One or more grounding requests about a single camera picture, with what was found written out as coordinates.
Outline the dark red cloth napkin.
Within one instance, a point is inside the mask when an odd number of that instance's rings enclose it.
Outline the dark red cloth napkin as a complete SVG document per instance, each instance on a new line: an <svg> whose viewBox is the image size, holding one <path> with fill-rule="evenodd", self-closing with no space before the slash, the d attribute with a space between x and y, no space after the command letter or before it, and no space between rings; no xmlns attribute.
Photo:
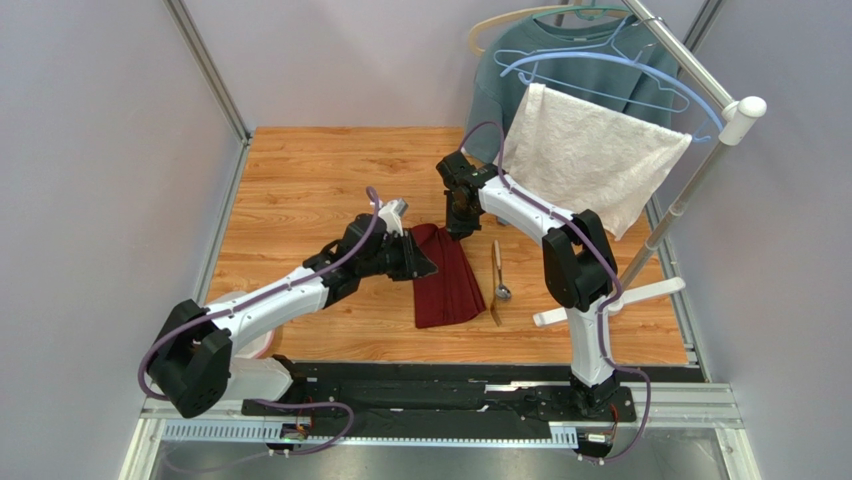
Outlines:
<svg viewBox="0 0 852 480"><path fill-rule="evenodd" d="M411 233L438 271L413 281L414 322L418 329L457 325L486 309L478 281L462 244L445 227L426 223Z"/></svg>

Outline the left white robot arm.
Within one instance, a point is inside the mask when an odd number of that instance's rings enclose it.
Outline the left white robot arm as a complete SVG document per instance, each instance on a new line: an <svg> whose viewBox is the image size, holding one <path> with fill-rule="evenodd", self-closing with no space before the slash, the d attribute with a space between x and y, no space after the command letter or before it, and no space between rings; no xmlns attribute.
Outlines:
<svg viewBox="0 0 852 480"><path fill-rule="evenodd" d="M168 401L182 417L194 418L225 397L232 361L254 339L334 305L355 293L364 278L417 281L438 270L411 229L361 214L342 238L276 282L209 306L178 303L143 356L137 381L148 397Z"/></svg>

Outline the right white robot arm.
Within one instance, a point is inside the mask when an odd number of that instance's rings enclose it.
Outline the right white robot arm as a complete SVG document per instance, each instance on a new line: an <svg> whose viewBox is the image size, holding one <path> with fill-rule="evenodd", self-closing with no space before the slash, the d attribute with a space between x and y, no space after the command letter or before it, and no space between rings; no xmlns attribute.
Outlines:
<svg viewBox="0 0 852 480"><path fill-rule="evenodd" d="M494 164L474 167L459 151L436 166L445 187L446 227L460 240L479 230L489 213L507 221L542 249L544 282L563 308L572 343L568 404L593 418L609 412L619 384L608 359L609 313L617 265L599 216L573 213L537 197Z"/></svg>

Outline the silver metal spoon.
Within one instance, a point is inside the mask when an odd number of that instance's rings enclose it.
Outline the silver metal spoon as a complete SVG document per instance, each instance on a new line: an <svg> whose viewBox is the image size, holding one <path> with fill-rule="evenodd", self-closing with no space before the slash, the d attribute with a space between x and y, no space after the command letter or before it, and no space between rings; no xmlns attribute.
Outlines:
<svg viewBox="0 0 852 480"><path fill-rule="evenodd" d="M508 301L511 299L512 293L510 289L505 285L503 279L501 247L498 240L493 241L491 253L493 262L495 296L498 300Z"/></svg>

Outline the white towel on hanger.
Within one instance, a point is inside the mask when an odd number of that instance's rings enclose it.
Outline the white towel on hanger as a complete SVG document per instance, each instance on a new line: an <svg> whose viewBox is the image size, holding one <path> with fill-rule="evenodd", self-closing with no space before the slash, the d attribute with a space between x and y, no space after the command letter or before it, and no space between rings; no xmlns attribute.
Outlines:
<svg viewBox="0 0 852 480"><path fill-rule="evenodd" d="M533 83L505 140L503 167L541 199L594 211L621 240L693 138Z"/></svg>

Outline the beige wooden hanger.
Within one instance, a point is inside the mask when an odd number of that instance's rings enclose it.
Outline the beige wooden hanger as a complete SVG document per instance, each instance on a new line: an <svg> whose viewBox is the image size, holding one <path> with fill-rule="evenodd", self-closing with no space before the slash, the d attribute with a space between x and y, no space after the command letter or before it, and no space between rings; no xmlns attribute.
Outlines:
<svg viewBox="0 0 852 480"><path fill-rule="evenodd" d="M504 24L509 24L511 22L516 22L522 20L527 17L531 17L534 14L545 13L545 14L555 14L556 11L560 8L567 8L573 6L582 6L582 3L569 2L567 5L547 5L540 7L531 7L520 10L515 10L508 13L503 13L500 15L493 16L491 18L482 20L475 24L468 33L467 36L467 45L470 52L477 57L481 57L485 52L485 49L478 44L478 39L482 33L485 31L495 28L497 26L501 26Z"/></svg>

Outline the white mesh bag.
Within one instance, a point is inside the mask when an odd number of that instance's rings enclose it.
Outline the white mesh bag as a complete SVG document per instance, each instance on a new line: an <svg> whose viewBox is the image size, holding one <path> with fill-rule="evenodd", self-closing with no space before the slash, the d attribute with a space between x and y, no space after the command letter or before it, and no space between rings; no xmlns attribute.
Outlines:
<svg viewBox="0 0 852 480"><path fill-rule="evenodd" d="M238 298L246 295L245 291L231 291L224 295L219 296L213 300L208 302L209 305L231 302L233 300L237 300ZM246 359L262 359L266 352L272 345L272 342L275 337L274 330L268 330L264 334L254 338L250 342L246 343L237 353L236 356L238 358L246 358Z"/></svg>

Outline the light blue clothes hanger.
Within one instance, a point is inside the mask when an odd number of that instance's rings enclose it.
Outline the light blue clothes hanger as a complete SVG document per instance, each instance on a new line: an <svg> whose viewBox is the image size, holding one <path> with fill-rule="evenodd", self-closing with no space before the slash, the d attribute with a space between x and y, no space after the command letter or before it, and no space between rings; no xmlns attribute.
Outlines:
<svg viewBox="0 0 852 480"><path fill-rule="evenodd" d="M678 114L697 113L696 143L719 134L723 122L709 103L678 78L680 65L635 16L578 29L531 16L494 41L485 54L497 85L531 83L670 128Z"/></svg>

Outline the teal sweatshirt on hanger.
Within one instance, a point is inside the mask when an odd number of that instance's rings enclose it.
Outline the teal sweatshirt on hanger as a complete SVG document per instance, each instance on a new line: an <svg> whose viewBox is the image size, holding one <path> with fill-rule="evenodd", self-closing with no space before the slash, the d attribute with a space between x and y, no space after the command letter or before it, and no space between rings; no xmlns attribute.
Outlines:
<svg viewBox="0 0 852 480"><path fill-rule="evenodd" d="M602 55L638 59L675 76L675 59L634 16L562 28L532 16L515 22L482 54L474 76L465 130L466 154L490 163L499 138L509 132L524 96L526 78L641 120L668 127L673 110L687 101L673 85Z"/></svg>

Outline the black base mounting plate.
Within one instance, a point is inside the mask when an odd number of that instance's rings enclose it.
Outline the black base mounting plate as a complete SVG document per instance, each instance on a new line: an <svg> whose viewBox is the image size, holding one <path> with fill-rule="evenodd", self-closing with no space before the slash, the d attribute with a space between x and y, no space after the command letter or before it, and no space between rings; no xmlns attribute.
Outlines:
<svg viewBox="0 0 852 480"><path fill-rule="evenodd" d="M291 418L315 436L345 427L348 438L544 440L556 421L627 424L642 418L645 384L618 372L617 390L593 412L576 393L567 365L287 362L294 385L289 410L239 400L247 417Z"/></svg>

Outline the aluminium frame rail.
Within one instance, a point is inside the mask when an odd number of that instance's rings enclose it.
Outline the aluminium frame rail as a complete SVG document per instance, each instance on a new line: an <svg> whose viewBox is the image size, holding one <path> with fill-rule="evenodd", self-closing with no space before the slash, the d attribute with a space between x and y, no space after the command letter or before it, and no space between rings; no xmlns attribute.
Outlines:
<svg viewBox="0 0 852 480"><path fill-rule="evenodd" d="M252 139L252 132L239 112L237 104L207 48L186 2L164 0L163 3L172 16L231 130L241 144L248 145Z"/></svg>

